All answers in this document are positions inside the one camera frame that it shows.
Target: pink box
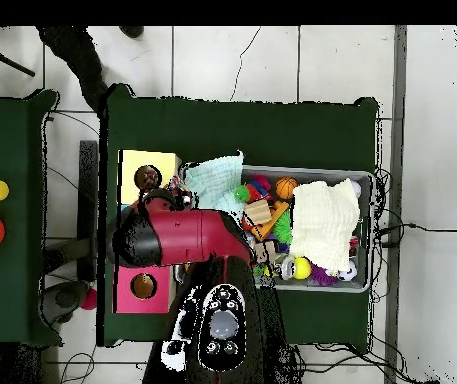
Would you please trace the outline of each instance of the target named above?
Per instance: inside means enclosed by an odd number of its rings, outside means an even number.
[[[130,283],[139,274],[149,274],[157,282],[155,294],[149,299],[139,299],[131,290]],[[117,314],[166,314],[176,294],[176,283],[171,266],[146,268],[119,267],[118,284],[113,278],[117,293]]]

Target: pink ball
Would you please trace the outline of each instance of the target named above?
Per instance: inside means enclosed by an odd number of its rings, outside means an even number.
[[[80,305],[82,309],[85,309],[86,311],[90,311],[91,309],[96,308],[96,290],[91,288],[87,291],[86,293],[86,298],[84,299],[84,302],[82,302],[82,305]]]

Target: wooden block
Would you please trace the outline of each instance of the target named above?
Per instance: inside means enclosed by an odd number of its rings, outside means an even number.
[[[178,167],[182,161],[174,153],[146,152],[139,150],[123,150],[121,165],[121,203],[130,205],[139,198],[139,189],[134,182],[136,171],[143,165],[155,166],[162,175],[162,185],[169,182],[173,175],[178,175]]]
[[[272,230],[272,227],[274,226],[274,224],[276,224],[278,218],[281,215],[283,215],[283,212],[285,212],[288,209],[288,206],[288,203],[280,203],[277,209],[271,212],[272,218],[269,222],[263,225],[257,225],[255,228],[251,230],[251,232],[257,238],[257,240],[262,241],[269,235],[269,233]]]
[[[244,207],[247,222],[251,225],[265,224],[272,218],[267,200],[259,200]]]
[[[256,243],[255,253],[257,263],[264,263],[267,261],[273,263],[274,260],[278,257],[273,240],[267,240],[263,243]]]

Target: hole in box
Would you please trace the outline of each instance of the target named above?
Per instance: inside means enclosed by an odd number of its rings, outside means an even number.
[[[157,292],[157,280],[150,274],[138,274],[130,282],[130,290],[138,299],[150,299]]]

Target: shoe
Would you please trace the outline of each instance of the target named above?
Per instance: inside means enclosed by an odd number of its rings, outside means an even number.
[[[120,30],[129,38],[137,38],[144,32],[144,27],[120,27]]]

